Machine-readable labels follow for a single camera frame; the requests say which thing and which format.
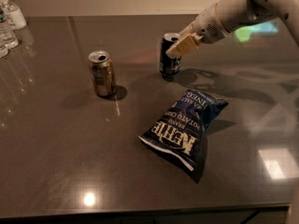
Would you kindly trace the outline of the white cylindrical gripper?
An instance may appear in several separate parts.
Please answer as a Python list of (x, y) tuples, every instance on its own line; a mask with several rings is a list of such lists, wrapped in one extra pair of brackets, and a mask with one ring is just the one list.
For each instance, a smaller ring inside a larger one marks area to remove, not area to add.
[(201, 42), (213, 44), (225, 38), (232, 32), (232, 11), (232, 7), (225, 3), (206, 8), (179, 32), (181, 38), (165, 54), (175, 59), (197, 50)]

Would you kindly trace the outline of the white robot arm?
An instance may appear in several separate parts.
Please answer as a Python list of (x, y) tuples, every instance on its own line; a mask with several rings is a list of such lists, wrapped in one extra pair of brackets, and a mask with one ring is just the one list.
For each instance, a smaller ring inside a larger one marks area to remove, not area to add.
[(213, 44), (231, 32), (279, 18), (299, 44), (299, 0), (220, 0), (201, 11), (179, 32), (179, 39), (165, 54), (177, 58)]

